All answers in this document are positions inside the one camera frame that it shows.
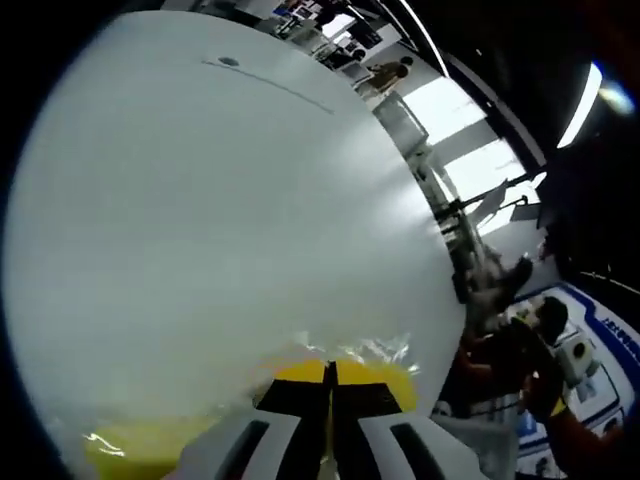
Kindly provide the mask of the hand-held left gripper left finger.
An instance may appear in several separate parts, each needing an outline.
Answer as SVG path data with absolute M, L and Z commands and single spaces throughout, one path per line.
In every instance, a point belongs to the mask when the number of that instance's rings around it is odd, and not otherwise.
M 174 479 L 315 479 L 326 447 L 331 369 L 305 360 L 275 374 L 248 410 L 182 450 Z

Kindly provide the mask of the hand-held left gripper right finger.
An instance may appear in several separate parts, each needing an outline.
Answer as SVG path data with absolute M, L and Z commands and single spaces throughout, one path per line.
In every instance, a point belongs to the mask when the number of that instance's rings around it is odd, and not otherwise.
M 409 373 L 332 363 L 332 446 L 342 479 L 481 479 L 478 456 L 416 411 Z

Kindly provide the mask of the person's right hand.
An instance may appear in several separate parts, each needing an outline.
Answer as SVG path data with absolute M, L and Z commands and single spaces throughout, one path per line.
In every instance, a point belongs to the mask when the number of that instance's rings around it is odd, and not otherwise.
M 542 337 L 530 326 L 516 319 L 511 327 L 519 366 L 525 372 L 520 407 L 542 424 L 551 436 L 568 414 L 563 394 L 563 372 Z

